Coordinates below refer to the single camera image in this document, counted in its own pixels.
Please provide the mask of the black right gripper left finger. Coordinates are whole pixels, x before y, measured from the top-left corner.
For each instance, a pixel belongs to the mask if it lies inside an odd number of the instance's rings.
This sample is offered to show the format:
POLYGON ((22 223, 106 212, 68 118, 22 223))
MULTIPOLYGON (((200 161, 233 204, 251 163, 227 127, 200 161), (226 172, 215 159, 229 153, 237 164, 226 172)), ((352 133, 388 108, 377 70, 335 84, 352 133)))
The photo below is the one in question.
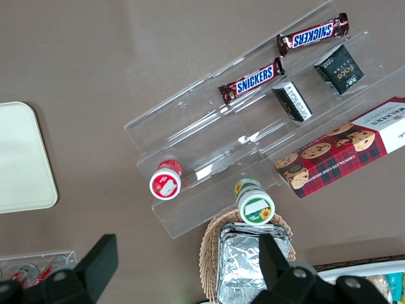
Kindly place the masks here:
POLYGON ((105 234, 74 269, 62 269, 42 283, 44 303, 97 303, 118 268, 115 234, 105 234))

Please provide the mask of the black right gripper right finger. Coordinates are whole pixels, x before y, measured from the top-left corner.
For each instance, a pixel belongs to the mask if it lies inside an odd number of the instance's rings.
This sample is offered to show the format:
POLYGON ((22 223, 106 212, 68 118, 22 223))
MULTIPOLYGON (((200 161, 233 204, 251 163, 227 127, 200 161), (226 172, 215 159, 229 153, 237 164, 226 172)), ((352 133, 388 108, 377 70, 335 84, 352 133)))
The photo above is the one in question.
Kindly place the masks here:
POLYGON ((315 269, 301 262, 289 263, 273 236, 259 236, 259 266, 267 289, 259 303, 318 303, 315 269))

